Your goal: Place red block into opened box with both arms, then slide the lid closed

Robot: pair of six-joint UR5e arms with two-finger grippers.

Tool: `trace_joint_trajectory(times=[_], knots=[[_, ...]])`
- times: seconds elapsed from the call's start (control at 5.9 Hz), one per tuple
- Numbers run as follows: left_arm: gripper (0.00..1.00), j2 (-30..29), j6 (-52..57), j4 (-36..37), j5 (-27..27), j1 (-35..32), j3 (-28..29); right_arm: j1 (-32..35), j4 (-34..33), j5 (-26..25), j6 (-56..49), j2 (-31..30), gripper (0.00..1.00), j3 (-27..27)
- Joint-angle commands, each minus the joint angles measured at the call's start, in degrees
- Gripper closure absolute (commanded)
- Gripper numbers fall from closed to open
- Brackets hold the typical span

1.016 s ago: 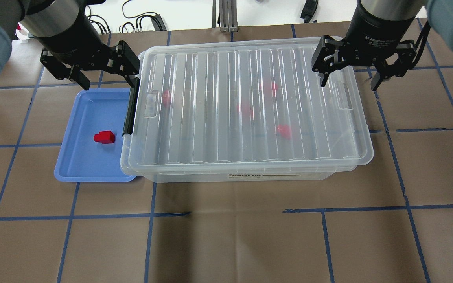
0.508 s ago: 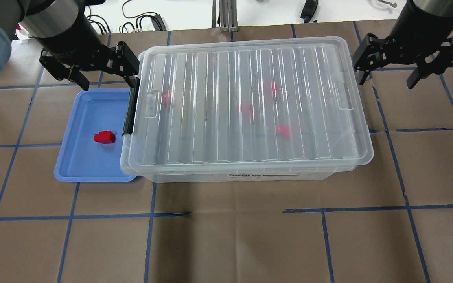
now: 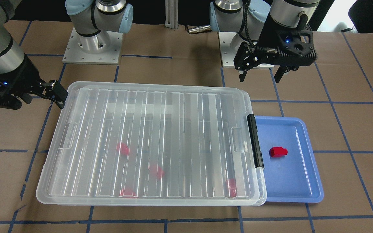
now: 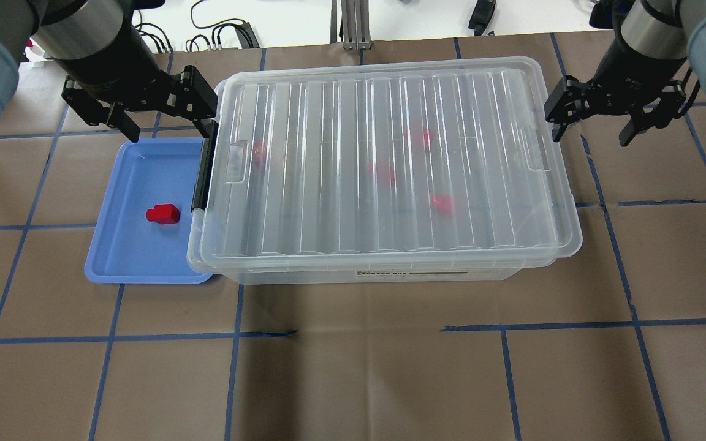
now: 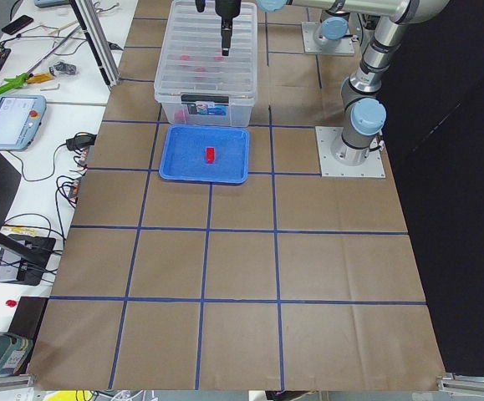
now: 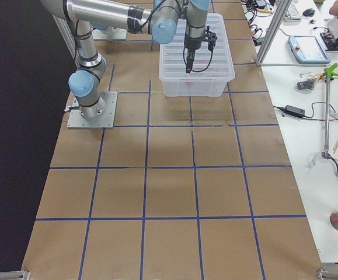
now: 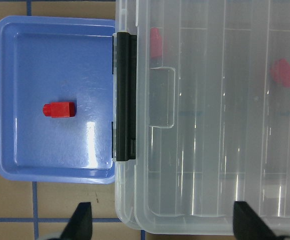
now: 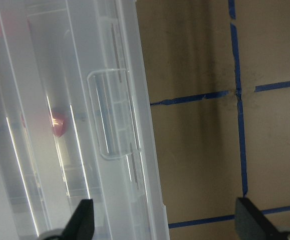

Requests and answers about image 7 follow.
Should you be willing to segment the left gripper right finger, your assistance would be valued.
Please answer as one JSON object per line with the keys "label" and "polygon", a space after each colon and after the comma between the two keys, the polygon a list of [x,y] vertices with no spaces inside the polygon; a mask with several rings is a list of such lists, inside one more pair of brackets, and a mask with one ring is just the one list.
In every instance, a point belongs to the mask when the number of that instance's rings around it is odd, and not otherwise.
{"label": "left gripper right finger", "polygon": [[237,240],[278,240],[277,235],[245,201],[234,202],[232,226]]}

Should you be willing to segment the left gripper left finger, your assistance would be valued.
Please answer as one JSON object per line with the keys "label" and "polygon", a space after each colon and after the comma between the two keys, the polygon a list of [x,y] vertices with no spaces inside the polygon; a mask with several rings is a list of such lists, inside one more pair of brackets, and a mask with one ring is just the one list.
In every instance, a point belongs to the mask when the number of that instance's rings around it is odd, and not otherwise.
{"label": "left gripper left finger", "polygon": [[61,233],[60,240],[90,240],[92,233],[91,203],[81,202]]}

